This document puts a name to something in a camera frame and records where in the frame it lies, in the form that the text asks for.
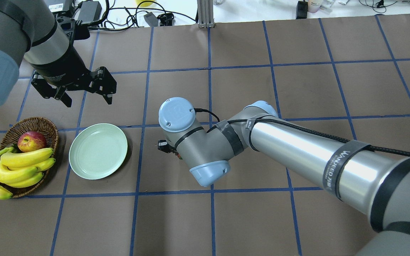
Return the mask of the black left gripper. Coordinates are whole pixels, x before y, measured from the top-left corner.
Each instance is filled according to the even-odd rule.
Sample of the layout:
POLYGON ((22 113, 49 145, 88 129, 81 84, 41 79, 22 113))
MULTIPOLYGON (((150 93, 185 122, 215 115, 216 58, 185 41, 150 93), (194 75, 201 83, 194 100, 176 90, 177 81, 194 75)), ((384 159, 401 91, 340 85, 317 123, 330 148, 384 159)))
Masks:
POLYGON ((33 68, 36 70, 31 80, 34 89, 41 97, 54 98, 66 107, 71 107, 73 102, 66 89, 99 94, 109 105, 112 104, 113 94, 117 91, 117 82, 109 70, 101 66, 91 72, 75 47, 68 47, 66 52, 52 63, 33 64, 33 68))

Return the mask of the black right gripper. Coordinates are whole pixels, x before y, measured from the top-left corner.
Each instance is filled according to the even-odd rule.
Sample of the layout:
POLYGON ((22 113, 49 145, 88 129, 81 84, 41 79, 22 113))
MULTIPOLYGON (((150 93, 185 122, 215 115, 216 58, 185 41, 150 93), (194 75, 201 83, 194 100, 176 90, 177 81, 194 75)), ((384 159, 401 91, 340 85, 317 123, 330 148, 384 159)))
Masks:
POLYGON ((177 149, 171 146, 166 140, 158 140, 158 150, 164 153, 178 153, 177 149))

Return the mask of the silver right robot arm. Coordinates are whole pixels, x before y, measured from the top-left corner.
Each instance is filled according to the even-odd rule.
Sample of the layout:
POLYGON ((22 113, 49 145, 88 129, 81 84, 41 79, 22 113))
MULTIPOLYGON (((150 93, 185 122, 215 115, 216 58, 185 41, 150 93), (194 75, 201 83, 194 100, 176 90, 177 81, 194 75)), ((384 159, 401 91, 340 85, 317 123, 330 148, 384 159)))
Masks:
POLYGON ((185 98, 165 100, 158 149, 185 161, 207 187, 230 171, 229 160, 251 148, 360 211, 377 235, 358 256, 410 256, 410 152, 311 130, 278 118, 265 101, 250 104, 205 131, 185 98))

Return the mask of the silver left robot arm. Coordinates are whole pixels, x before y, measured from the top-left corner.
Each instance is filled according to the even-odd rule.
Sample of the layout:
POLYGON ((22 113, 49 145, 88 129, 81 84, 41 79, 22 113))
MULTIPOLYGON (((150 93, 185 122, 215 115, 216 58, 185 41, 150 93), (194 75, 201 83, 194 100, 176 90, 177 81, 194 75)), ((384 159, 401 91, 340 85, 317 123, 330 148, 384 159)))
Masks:
POLYGON ((88 39, 89 25, 55 16, 42 0, 0 0, 0 106, 8 99, 26 60, 35 70, 32 86, 41 97, 71 107, 68 91, 101 95, 107 104, 117 91, 109 70, 91 71, 76 51, 88 39))

